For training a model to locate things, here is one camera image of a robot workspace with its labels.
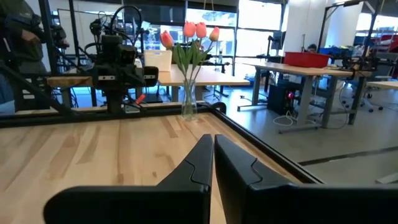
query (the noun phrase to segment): black metal frame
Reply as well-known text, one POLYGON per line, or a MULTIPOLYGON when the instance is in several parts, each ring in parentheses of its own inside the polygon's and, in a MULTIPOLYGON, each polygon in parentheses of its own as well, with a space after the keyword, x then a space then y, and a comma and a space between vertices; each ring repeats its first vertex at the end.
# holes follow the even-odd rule
MULTIPOLYGON (((322 20, 322 26, 321 26, 321 33, 319 35, 319 40, 318 40, 318 48, 317 48, 317 52, 319 53, 319 50, 321 48, 321 44, 322 44, 322 37, 323 37, 323 32, 325 29, 325 23, 326 20, 336 11, 336 9, 340 6, 343 7, 348 7, 348 6, 354 6, 362 1, 365 0, 351 0, 351 1, 346 1, 346 2, 339 2, 337 4, 332 4, 331 6, 325 7, 325 12, 323 13, 323 20, 322 20), (329 9, 335 8, 330 15, 328 15, 328 11, 329 9)), ((381 4, 382 4, 382 0, 377 0, 376 3, 376 8, 374 9, 374 13, 372 13, 372 19, 371 19, 371 25, 369 28, 369 32, 368 32, 368 36, 366 37, 365 40, 365 48, 362 54, 362 58, 366 57, 366 52, 368 51, 369 48, 369 43, 371 41, 371 36, 372 36, 372 32, 373 32, 373 27, 374 27, 374 23, 376 21, 376 16, 379 14, 380 8, 381 8, 381 4)))

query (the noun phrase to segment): table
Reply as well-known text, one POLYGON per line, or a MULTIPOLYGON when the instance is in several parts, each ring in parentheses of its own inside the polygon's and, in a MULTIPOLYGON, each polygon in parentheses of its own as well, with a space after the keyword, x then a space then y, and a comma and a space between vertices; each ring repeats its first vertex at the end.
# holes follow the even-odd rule
MULTIPOLYGON (((71 86, 93 86, 91 77, 51 77, 47 79, 47 83, 55 88, 68 88, 71 86)), ((159 84, 162 86, 172 87, 172 101, 178 101, 178 88, 183 86, 183 75, 177 65, 172 65, 170 72, 159 72, 159 84)), ((214 71, 210 67, 203 66, 196 79, 196 86, 205 85, 250 85, 250 82, 242 78, 226 75, 221 72, 214 71)), ((197 100, 203 99, 203 90, 195 88, 197 100)))
MULTIPOLYGON (((387 90, 398 90, 398 82, 397 81, 383 81, 383 82, 367 82, 367 86, 378 87, 387 90)), ((385 177, 381 177, 376 180, 378 184, 393 184, 398 183, 398 172, 395 174, 387 175, 385 177)))
MULTIPOLYGON (((188 74, 192 71, 192 67, 188 69, 188 74)), ((178 88, 183 86, 184 77, 182 72, 178 69, 177 65, 172 65, 170 72, 159 72, 159 84, 162 86, 172 87, 172 101, 178 101, 178 88)), ((196 79, 196 86, 206 85, 250 85, 250 82, 242 78, 226 75, 221 72, 214 71, 210 67, 202 67, 196 79)), ((195 88, 195 95, 197 100, 203 99, 203 90, 195 88)))
POLYGON ((398 90, 397 81, 367 82, 366 85, 382 89, 388 89, 388 90, 398 90))
MULTIPOLYGON (((74 74, 79 71, 75 68, 64 72, 64 74, 74 74)), ((91 77, 50 77, 47 79, 47 84, 52 88, 60 87, 64 90, 61 91, 62 102, 67 107, 72 107, 72 96, 70 93, 71 87, 91 87, 91 101, 93 106, 97 105, 95 89, 93 86, 93 79, 91 77)))
MULTIPOLYGON (((216 114, 200 113, 196 121, 165 115, 0 129, 0 223, 42 223, 45 202, 76 185, 156 185, 203 134, 224 134, 300 182, 216 114)), ((215 172, 212 187, 211 223, 225 223, 215 172)))
MULTIPOLYGON (((286 65, 282 63, 243 63, 246 65, 252 65, 256 68, 256 76, 254 79, 254 88, 253 88, 253 96, 252 96, 252 105, 258 105, 259 101, 259 89, 260 89, 260 79, 261 79, 261 70, 270 70, 275 72, 283 72, 289 73, 292 75, 300 75, 305 77, 305 83, 302 91, 301 101, 300 101, 300 110, 298 112, 297 125, 291 126, 285 129, 281 129, 280 133, 284 133, 287 131, 295 131, 302 129, 310 129, 310 128, 318 128, 318 127, 327 127, 329 122, 329 118, 331 114, 342 113, 342 111, 332 113, 332 105, 334 94, 336 91, 337 79, 339 77, 350 77, 352 76, 351 72, 340 71, 340 70, 332 70, 332 69, 324 69, 324 68, 303 68, 296 67, 291 65, 286 65), (330 75, 331 88, 328 90, 330 92, 329 97, 326 99, 326 104, 324 106, 324 114, 322 118, 322 124, 306 124, 307 115, 308 115, 308 107, 310 105, 311 94, 312 94, 312 81, 315 76, 320 75, 330 75)), ((359 78, 359 86, 357 88, 357 92, 362 93, 363 85, 364 85, 364 77, 359 78)), ((354 122, 356 116, 356 109, 359 106, 359 99, 361 94, 356 94, 356 98, 354 99, 353 107, 350 111, 350 119, 349 122, 352 124, 354 122)))

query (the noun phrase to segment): office chair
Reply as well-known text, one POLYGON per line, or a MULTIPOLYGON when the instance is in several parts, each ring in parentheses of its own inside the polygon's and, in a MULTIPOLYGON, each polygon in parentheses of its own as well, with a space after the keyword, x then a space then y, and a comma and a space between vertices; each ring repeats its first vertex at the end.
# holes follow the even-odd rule
MULTIPOLYGON (((388 58, 388 59, 397 59, 398 54, 391 54, 391 53, 378 53, 377 57, 379 58, 388 58)), ((395 66, 390 65, 379 65, 377 66, 377 71, 372 72, 370 77, 366 78, 366 82, 379 82, 379 81, 388 81, 391 78, 391 75, 394 73, 395 66)), ((351 84, 352 89, 355 91, 358 87, 358 79, 354 79, 348 81, 351 84)), ((373 93, 379 91, 378 87, 371 87, 366 86, 363 92, 362 100, 361 100, 361 107, 366 106, 368 111, 372 113, 374 111, 374 105, 369 101, 373 97, 373 93)))

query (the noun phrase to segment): white column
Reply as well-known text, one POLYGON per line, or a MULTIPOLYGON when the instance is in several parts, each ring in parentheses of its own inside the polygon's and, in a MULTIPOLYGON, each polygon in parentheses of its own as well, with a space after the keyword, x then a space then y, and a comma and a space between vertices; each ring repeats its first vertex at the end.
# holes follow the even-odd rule
POLYGON ((358 24, 359 14, 362 11, 363 2, 356 6, 340 6, 329 18, 330 25, 327 32, 325 47, 335 45, 353 45, 358 24))
POLYGON ((305 48, 310 44, 318 44, 327 2, 328 0, 288 2, 284 52, 301 52, 303 40, 305 48))

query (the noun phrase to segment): computer tower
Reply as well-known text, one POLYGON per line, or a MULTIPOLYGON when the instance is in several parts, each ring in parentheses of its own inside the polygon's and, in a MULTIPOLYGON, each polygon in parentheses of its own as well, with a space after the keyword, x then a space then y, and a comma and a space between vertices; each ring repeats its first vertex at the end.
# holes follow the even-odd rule
POLYGON ((270 85, 268 109, 280 115, 286 115, 294 109, 295 89, 280 85, 270 85))

